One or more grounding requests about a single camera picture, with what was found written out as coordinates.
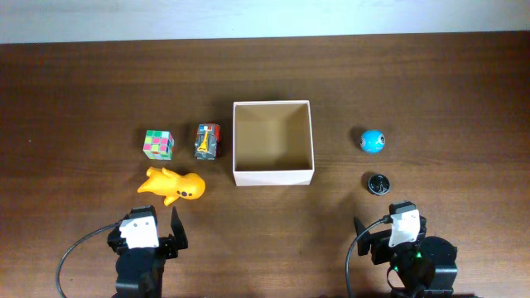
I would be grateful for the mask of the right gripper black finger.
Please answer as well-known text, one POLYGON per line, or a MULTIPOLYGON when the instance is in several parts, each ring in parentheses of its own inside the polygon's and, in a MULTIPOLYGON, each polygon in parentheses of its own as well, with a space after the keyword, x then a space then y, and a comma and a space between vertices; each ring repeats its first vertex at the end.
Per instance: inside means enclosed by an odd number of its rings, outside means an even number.
POLYGON ((368 231, 368 228, 363 225, 361 220, 358 217, 354 217, 354 227, 355 232, 357 234, 357 249, 358 249, 358 255, 364 256, 369 253, 370 249, 370 232, 368 231))
POLYGON ((390 214, 401 214, 408 211, 412 211, 416 208, 416 205, 410 201, 402 201, 388 206, 390 214))

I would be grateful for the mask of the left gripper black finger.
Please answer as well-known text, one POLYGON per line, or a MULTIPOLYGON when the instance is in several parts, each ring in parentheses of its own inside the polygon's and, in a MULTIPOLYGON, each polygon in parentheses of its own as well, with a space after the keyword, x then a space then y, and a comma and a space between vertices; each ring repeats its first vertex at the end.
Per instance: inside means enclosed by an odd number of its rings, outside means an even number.
POLYGON ((174 245, 176 250, 183 250, 188 248, 188 239, 186 231, 184 230, 183 223, 181 222, 177 213, 176 207, 172 208, 171 211, 171 230, 175 238, 174 245))
POLYGON ((148 205, 133 208, 130 213, 124 217, 124 222, 134 224, 155 224, 157 222, 155 207, 153 205, 148 205))

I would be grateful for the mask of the orange rubber toy figure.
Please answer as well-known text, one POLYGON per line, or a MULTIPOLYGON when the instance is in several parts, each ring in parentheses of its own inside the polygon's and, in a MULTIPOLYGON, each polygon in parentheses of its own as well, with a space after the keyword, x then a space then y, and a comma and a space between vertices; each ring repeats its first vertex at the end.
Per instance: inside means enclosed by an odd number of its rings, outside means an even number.
POLYGON ((205 181, 196 173, 179 175, 164 167, 149 167, 146 176, 147 180, 138 187, 137 192, 163 196, 165 206, 178 199, 199 199, 206 189, 205 181))

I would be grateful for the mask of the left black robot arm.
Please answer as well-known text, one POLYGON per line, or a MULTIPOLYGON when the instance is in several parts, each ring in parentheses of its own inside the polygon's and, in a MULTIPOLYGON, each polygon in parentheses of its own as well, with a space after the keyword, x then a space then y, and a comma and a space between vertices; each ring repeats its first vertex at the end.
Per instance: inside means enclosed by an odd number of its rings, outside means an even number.
POLYGON ((157 214, 152 205, 134 208, 108 235, 107 244, 118 254, 115 269, 117 297, 160 297, 166 260, 188 248, 188 240, 176 209, 171 211, 171 230, 157 233, 157 214))

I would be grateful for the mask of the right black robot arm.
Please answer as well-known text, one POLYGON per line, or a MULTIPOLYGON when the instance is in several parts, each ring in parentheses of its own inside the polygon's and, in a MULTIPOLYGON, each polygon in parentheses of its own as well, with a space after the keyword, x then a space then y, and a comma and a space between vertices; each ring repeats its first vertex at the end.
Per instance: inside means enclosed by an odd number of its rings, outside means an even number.
POLYGON ((389 205, 388 214, 368 226, 354 218, 356 237, 345 260, 354 248, 358 254, 371 255, 374 265, 387 263, 387 272, 395 272, 402 286, 390 285, 391 297, 450 297, 458 268, 457 247, 444 238, 426 235, 426 218, 416 205, 403 201, 389 205))

